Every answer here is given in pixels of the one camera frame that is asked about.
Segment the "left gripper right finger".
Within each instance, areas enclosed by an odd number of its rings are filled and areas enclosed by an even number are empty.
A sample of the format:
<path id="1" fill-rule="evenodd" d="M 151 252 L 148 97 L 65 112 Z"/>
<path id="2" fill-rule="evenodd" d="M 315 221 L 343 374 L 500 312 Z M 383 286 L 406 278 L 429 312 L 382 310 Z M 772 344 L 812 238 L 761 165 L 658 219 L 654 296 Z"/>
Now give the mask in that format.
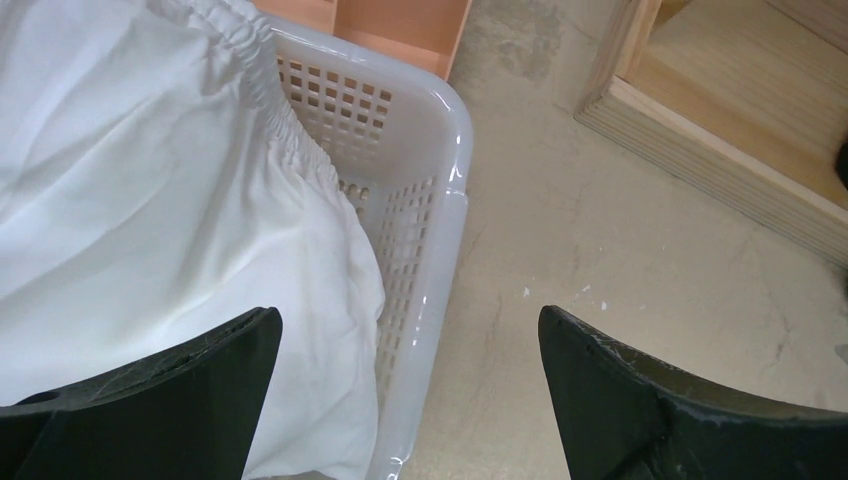
<path id="1" fill-rule="evenodd" d="M 624 344 L 564 309 L 538 321 L 574 479 L 843 479 L 847 416 L 736 390 Z"/>

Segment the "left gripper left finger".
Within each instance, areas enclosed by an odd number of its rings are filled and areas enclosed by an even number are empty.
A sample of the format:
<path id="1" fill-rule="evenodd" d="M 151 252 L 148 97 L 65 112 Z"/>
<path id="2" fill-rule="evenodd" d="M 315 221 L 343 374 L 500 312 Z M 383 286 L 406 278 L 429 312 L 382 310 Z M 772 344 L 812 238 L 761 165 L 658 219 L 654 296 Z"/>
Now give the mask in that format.
<path id="1" fill-rule="evenodd" d="M 274 370 L 278 310 L 1 410 L 5 479 L 238 479 Z"/>

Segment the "white shorts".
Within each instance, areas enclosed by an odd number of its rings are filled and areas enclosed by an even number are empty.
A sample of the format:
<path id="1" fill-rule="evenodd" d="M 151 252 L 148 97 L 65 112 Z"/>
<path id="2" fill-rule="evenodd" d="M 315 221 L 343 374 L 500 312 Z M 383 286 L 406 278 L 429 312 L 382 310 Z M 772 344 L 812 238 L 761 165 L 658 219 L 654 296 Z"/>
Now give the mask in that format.
<path id="1" fill-rule="evenodd" d="M 253 3 L 2 3 L 3 405 L 274 307 L 243 477 L 362 479 L 384 301 Z"/>

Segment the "white plastic basket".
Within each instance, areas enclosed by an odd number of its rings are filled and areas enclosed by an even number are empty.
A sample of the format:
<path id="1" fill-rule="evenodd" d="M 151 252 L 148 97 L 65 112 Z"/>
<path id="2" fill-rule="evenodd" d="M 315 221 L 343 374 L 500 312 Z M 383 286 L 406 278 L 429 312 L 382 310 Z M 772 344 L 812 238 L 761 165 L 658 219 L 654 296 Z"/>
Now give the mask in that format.
<path id="1" fill-rule="evenodd" d="M 379 428 L 367 471 L 397 479 L 416 441 L 468 210 L 473 127 L 436 75 L 271 17 L 283 90 L 328 153 L 385 290 Z"/>

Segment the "peach plastic file organizer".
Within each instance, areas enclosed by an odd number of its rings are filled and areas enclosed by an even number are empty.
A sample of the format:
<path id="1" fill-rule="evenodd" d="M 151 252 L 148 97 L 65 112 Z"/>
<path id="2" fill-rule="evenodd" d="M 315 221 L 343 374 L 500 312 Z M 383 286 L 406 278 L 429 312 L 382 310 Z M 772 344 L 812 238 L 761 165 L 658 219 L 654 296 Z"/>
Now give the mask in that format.
<path id="1" fill-rule="evenodd" d="M 271 15 L 401 60 L 446 80 L 471 0 L 257 0 Z"/>

